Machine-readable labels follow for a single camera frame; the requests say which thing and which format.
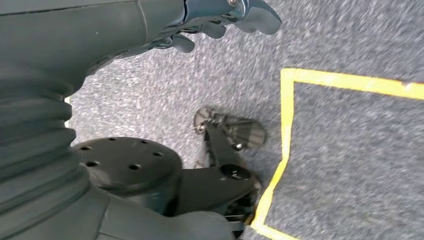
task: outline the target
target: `mounting hole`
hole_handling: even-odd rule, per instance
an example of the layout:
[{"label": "mounting hole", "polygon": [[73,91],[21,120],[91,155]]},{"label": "mounting hole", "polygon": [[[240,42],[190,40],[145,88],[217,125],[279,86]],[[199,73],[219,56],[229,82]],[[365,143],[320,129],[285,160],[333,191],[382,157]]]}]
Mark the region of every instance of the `mounting hole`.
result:
[{"label": "mounting hole", "polygon": [[85,163],[85,165],[87,167],[91,168],[91,167],[95,167],[95,166],[100,165],[100,162],[98,162],[98,161],[88,161],[88,162]]},{"label": "mounting hole", "polygon": [[83,150],[83,151],[88,151],[88,150],[92,150],[92,149],[93,148],[91,146],[83,146],[83,147],[80,148],[80,150]]},{"label": "mounting hole", "polygon": [[139,170],[142,168],[142,166],[140,164],[131,164],[128,166],[128,168],[131,170]]}]

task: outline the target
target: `gray carpet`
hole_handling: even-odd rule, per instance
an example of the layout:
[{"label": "gray carpet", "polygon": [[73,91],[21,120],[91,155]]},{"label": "gray carpet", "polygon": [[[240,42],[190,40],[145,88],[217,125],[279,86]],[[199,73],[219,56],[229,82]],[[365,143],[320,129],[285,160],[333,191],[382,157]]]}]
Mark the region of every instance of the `gray carpet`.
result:
[{"label": "gray carpet", "polygon": [[[191,128],[194,112],[223,107],[259,119],[268,130],[264,147],[243,153],[268,183],[281,159],[282,68],[424,82],[423,1],[269,3],[283,19],[275,35],[235,27],[219,40],[191,35],[196,49],[190,54],[152,50],[89,77],[71,99],[75,143],[147,138],[176,150],[189,168],[200,143]],[[268,225],[302,239],[423,239],[415,173],[423,162],[422,102],[295,88],[292,159]],[[352,129],[348,119],[358,120]],[[246,239],[266,238],[249,230]]]}]

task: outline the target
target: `screw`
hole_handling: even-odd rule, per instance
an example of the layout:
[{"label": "screw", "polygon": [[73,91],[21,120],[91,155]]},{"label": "screw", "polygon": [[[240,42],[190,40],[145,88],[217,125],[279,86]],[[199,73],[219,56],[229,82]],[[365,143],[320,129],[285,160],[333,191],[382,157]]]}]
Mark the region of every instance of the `screw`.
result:
[{"label": "screw", "polygon": [[228,4],[231,6],[231,7],[235,7],[236,6],[236,4],[237,4],[237,0],[227,0],[228,1]]},{"label": "screw", "polygon": [[243,144],[241,144],[241,143],[237,143],[234,147],[235,147],[235,149],[236,149],[237,151],[240,151],[240,150],[242,150],[242,149],[243,149]]}]

